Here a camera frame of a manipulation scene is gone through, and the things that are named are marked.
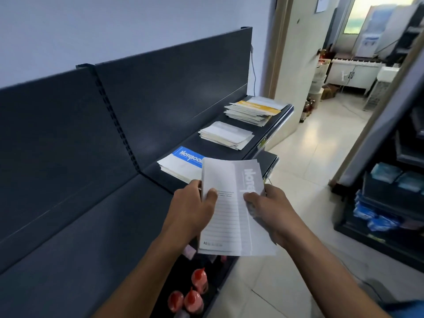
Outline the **stack of yellow label notebooks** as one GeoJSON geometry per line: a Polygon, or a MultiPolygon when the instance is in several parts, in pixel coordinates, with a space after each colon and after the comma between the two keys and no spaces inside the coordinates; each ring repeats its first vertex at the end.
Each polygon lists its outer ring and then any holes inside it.
{"type": "Polygon", "coordinates": [[[225,106],[225,115],[259,127],[263,127],[272,117],[278,115],[288,104],[266,97],[251,97],[250,99],[230,103],[225,106]]]}

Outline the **person's right hand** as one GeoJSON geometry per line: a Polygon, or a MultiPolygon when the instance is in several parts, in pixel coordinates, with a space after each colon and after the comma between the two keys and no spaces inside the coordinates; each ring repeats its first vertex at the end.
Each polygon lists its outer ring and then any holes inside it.
{"type": "Polygon", "coordinates": [[[265,184],[264,192],[266,206],[262,210],[255,210],[255,214],[271,234],[274,243],[284,248],[296,231],[304,226],[303,222],[280,188],[265,184]]]}

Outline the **red glue bottle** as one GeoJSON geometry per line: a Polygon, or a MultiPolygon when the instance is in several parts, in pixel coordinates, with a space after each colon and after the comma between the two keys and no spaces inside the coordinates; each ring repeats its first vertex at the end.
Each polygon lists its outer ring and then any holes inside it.
{"type": "Polygon", "coordinates": [[[178,311],[182,310],[184,307],[184,295],[181,291],[173,291],[167,299],[168,309],[176,314],[178,311]]]}
{"type": "Polygon", "coordinates": [[[204,267],[194,270],[191,276],[191,281],[194,288],[200,295],[207,293],[209,283],[204,267]]]}
{"type": "Polygon", "coordinates": [[[198,291],[193,288],[184,297],[185,310],[190,315],[200,315],[204,310],[204,301],[198,291]]]}

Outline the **person's right forearm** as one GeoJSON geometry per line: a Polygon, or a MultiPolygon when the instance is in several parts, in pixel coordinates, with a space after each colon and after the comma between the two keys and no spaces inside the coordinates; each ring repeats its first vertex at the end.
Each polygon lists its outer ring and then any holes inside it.
{"type": "Polygon", "coordinates": [[[325,318],[391,318],[309,228],[302,225],[283,241],[325,318]]]}

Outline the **black shelving unit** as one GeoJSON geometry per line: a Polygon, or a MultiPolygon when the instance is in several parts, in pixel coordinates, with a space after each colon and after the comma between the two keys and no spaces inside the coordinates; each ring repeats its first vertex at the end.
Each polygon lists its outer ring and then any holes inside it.
{"type": "Polygon", "coordinates": [[[410,108],[364,166],[352,187],[333,190],[344,202],[334,229],[376,251],[424,273],[424,190],[410,192],[372,178],[377,163],[399,167],[403,173],[424,175],[424,104],[410,108]],[[400,228],[370,231],[365,220],[353,216],[354,198],[362,191],[365,202],[403,219],[400,228]]]}

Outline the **stack of blue label notebooks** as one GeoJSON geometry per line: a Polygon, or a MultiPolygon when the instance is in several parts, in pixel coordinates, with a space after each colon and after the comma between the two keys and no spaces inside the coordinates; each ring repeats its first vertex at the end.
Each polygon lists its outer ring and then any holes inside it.
{"type": "Polygon", "coordinates": [[[189,184],[192,180],[202,179],[203,159],[203,155],[180,146],[157,164],[163,172],[189,184]]]}

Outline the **pile of blue packets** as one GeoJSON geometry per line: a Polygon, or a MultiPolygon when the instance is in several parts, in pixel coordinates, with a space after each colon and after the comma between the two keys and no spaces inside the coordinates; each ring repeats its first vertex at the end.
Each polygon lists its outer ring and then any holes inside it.
{"type": "Polygon", "coordinates": [[[400,228],[403,219],[365,202],[362,191],[358,190],[354,198],[353,216],[367,222],[370,231],[390,231],[400,228]]]}

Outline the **white cabinet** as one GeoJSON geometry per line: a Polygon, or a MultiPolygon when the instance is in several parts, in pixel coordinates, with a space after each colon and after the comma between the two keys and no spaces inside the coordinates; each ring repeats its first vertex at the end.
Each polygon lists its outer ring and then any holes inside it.
{"type": "Polygon", "coordinates": [[[335,58],[331,61],[326,84],[347,86],[369,92],[384,63],[335,58]]]}

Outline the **stack of white notebooks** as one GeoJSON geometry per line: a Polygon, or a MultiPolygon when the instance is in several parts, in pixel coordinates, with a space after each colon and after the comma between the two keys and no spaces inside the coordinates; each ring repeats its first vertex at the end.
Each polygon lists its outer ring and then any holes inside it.
{"type": "Polygon", "coordinates": [[[220,121],[199,130],[198,133],[202,139],[235,150],[242,150],[254,138],[254,134],[251,131],[220,121]]]}

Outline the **person's left forearm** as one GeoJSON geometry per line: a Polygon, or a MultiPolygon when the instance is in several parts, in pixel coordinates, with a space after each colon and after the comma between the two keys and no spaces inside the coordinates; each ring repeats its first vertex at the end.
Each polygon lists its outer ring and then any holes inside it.
{"type": "Polygon", "coordinates": [[[174,263],[196,235],[182,226],[163,230],[92,318],[149,318],[174,263]]]}

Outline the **person's blue clothing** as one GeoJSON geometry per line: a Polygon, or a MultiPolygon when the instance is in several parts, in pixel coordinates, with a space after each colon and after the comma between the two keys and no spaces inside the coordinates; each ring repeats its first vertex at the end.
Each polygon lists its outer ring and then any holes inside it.
{"type": "Polygon", "coordinates": [[[391,318],[424,318],[424,300],[382,303],[380,306],[391,318]]]}

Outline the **stack of white boxes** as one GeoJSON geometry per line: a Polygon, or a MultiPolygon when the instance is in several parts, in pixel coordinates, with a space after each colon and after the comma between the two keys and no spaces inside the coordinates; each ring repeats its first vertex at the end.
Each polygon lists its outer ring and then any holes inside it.
{"type": "Polygon", "coordinates": [[[319,59],[315,68],[315,73],[310,85],[309,93],[317,94],[320,92],[326,80],[327,71],[331,64],[331,59],[319,59]]]}

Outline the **dark grey shelving unit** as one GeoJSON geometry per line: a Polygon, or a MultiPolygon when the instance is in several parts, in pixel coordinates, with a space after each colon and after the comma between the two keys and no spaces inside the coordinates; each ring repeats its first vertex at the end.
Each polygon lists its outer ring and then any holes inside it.
{"type": "Polygon", "coordinates": [[[288,121],[226,117],[249,99],[252,28],[83,64],[0,89],[0,318],[86,318],[160,234],[185,184],[157,161],[180,146],[249,160],[288,121]],[[199,136],[251,131],[235,150],[199,136]]]}

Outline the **grey notebook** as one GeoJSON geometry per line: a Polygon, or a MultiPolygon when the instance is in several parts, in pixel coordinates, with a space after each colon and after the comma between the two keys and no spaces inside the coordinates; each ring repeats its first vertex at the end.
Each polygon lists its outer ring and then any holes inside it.
{"type": "Polygon", "coordinates": [[[278,247],[266,224],[243,197],[248,192],[265,195],[259,162],[204,158],[201,181],[203,197],[214,188],[218,198],[213,217],[200,234],[198,253],[274,256],[278,247]]]}

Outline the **brown bottles on floor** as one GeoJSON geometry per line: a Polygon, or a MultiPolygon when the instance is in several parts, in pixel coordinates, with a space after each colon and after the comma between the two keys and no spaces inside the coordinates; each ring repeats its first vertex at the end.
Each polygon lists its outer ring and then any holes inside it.
{"type": "Polygon", "coordinates": [[[314,104],[315,104],[315,100],[313,100],[311,97],[308,97],[306,99],[304,107],[303,107],[303,111],[300,116],[300,120],[299,120],[300,123],[305,122],[306,118],[310,116],[310,114],[312,113],[314,109],[314,104]]]}

